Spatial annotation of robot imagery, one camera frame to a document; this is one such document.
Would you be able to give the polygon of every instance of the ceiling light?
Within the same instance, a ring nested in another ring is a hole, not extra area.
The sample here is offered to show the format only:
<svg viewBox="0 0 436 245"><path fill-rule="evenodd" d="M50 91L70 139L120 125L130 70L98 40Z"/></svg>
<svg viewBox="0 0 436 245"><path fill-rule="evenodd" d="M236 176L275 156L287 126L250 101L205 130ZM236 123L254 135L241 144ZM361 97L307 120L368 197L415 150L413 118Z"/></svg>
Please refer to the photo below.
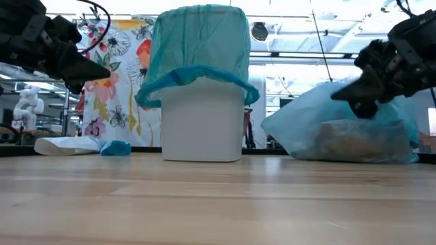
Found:
<svg viewBox="0 0 436 245"><path fill-rule="evenodd" d="M59 96L62 97L62 98L65 98L65 94L59 94ZM78 102L79 101L79 99L76 99L76 98L71 97L71 96L69 97L69 100L70 101L74 101L74 102Z"/></svg>
<svg viewBox="0 0 436 245"><path fill-rule="evenodd" d="M254 26L251 28L251 36L256 41L265 42L268 37L265 22L255 22Z"/></svg>
<svg viewBox="0 0 436 245"><path fill-rule="evenodd" d="M302 58L324 58L334 59L343 58L343 54L322 54L322 53L304 53L304 52L283 52L279 54L280 57L302 57Z"/></svg>
<svg viewBox="0 0 436 245"><path fill-rule="evenodd" d="M271 52L250 52L250 56L271 56Z"/></svg>
<svg viewBox="0 0 436 245"><path fill-rule="evenodd" d="M0 74L0 78L3 78L3 79L11 79L10 77L5 76L5 75L2 75L2 74Z"/></svg>

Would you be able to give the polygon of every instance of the wooden tabletop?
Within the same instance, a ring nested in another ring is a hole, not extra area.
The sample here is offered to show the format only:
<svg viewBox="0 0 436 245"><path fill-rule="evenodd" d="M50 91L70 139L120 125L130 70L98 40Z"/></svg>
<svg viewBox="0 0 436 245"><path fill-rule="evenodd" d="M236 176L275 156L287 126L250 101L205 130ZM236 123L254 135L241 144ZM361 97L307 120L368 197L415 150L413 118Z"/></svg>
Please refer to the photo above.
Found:
<svg viewBox="0 0 436 245"><path fill-rule="evenodd" d="M0 159L1 245L435 244L436 165Z"/></svg>

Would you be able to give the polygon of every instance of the light blue plastic bag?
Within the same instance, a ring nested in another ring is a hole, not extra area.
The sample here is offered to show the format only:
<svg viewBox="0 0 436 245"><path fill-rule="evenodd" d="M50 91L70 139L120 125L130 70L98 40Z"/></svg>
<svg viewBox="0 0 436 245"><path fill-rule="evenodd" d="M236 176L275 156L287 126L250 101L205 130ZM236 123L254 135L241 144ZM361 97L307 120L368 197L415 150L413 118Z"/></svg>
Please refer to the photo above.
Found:
<svg viewBox="0 0 436 245"><path fill-rule="evenodd" d="M346 84L329 82L311 89L262 122L296 159L363 163L413 163L419 130L411 99L379 105L372 120L358 119L347 102L330 95Z"/></svg>
<svg viewBox="0 0 436 245"><path fill-rule="evenodd" d="M151 43L149 71L135 96L141 107L161 107L161 89L202 76L244 88L245 105L259 99L258 90L247 82L250 34L241 9L197 5L164 12L156 20Z"/></svg>

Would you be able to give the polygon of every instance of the floral curtain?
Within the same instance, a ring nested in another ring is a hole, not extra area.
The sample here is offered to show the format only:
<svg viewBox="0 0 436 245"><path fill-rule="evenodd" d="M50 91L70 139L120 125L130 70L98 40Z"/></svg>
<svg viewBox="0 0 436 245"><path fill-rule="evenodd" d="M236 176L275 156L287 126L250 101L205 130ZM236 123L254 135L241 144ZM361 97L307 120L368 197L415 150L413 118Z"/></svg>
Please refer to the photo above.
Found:
<svg viewBox="0 0 436 245"><path fill-rule="evenodd" d="M134 99L149 68L154 22L153 18L113 20L103 41L88 53L111 76L84 86L85 135L123 140L132 146L160 146L160 110L143 110ZM82 27L87 45L97 41L106 23L88 20L87 27Z"/></svg>

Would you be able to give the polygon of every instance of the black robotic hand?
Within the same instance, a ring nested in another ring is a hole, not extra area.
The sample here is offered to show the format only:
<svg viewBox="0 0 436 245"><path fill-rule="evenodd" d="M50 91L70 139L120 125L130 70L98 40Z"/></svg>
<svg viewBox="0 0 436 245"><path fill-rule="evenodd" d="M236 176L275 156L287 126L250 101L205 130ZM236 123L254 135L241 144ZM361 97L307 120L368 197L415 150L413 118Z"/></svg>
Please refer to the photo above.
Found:
<svg viewBox="0 0 436 245"><path fill-rule="evenodd" d="M397 24L388 41L372 41L354 64L359 79L331 95L348 101L359 118L377 112L376 101L387 103L399 95L411 97L436 86L436 11L412 16Z"/></svg>
<svg viewBox="0 0 436 245"><path fill-rule="evenodd" d="M79 94L86 81L110 76L77 51L81 39L70 21L47 17L40 0L0 0L0 62L62 79Z"/></svg>

